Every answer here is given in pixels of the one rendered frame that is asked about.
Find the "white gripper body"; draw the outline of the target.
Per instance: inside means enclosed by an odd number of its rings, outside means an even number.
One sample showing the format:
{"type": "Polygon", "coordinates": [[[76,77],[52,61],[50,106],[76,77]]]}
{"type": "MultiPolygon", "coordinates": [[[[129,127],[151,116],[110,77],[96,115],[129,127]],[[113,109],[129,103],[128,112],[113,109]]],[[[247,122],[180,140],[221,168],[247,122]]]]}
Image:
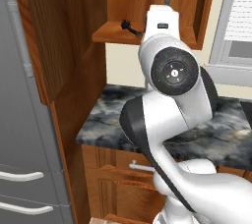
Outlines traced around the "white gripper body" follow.
{"type": "Polygon", "coordinates": [[[179,14],[167,5],[151,5],[147,17],[150,21],[167,23],[178,20],[179,14]]]}

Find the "dark sink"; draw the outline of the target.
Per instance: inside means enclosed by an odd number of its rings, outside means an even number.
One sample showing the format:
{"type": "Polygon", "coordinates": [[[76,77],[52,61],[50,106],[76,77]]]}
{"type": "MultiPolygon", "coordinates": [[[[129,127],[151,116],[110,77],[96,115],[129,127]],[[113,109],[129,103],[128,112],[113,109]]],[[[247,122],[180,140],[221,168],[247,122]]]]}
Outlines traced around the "dark sink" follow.
{"type": "Polygon", "coordinates": [[[241,101],[240,104],[250,125],[250,128],[252,129],[252,103],[241,101]]]}

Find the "wooden base cabinet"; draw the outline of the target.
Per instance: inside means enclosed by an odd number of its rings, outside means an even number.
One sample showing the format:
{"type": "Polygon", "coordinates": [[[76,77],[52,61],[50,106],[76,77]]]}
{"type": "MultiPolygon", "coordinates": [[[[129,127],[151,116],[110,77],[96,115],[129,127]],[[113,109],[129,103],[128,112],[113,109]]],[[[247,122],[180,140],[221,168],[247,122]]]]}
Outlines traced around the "wooden base cabinet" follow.
{"type": "Polygon", "coordinates": [[[91,217],[122,224],[152,224],[165,196],[85,166],[91,217]]]}

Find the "white window with blinds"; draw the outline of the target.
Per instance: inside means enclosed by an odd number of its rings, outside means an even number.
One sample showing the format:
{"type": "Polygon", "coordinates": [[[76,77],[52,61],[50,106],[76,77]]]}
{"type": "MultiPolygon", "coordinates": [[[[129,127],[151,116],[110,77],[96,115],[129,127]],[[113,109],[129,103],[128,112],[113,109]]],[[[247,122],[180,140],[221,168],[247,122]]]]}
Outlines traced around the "white window with blinds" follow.
{"type": "Polygon", "coordinates": [[[217,84],[252,86],[252,0],[223,0],[206,70],[217,84]]]}

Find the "tall wooden side panel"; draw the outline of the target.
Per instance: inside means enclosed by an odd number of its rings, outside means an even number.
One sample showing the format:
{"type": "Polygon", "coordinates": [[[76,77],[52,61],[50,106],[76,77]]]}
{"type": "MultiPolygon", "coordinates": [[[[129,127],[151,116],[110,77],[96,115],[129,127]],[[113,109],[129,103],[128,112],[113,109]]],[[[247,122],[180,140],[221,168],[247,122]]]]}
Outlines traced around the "tall wooden side panel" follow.
{"type": "Polygon", "coordinates": [[[105,85],[105,44],[92,43],[50,105],[74,224],[89,224],[91,219],[82,147],[76,136],[105,85]]]}

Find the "wooden drawer front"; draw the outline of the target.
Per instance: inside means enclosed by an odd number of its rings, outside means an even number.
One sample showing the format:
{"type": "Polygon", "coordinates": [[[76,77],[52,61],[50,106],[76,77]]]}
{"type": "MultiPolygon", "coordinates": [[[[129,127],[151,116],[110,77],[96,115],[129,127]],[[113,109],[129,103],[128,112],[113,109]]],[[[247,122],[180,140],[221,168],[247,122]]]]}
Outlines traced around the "wooden drawer front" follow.
{"type": "Polygon", "coordinates": [[[107,172],[117,176],[123,181],[129,181],[132,185],[154,190],[152,172],[132,169],[129,165],[133,160],[138,165],[150,167],[149,160],[142,154],[105,147],[82,145],[84,164],[87,168],[97,169],[99,172],[107,172]]]}

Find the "grey fridge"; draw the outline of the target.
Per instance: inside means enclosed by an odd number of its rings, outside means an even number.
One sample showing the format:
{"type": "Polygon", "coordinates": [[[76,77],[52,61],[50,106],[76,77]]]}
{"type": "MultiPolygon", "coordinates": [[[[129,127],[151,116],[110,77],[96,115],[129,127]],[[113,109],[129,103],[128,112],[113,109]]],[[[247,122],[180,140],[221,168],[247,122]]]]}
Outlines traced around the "grey fridge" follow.
{"type": "Polygon", "coordinates": [[[51,111],[24,69],[7,0],[0,0],[0,171],[44,174],[28,182],[0,180],[0,202],[53,207],[39,215],[0,209],[2,224],[74,224],[51,111]]]}

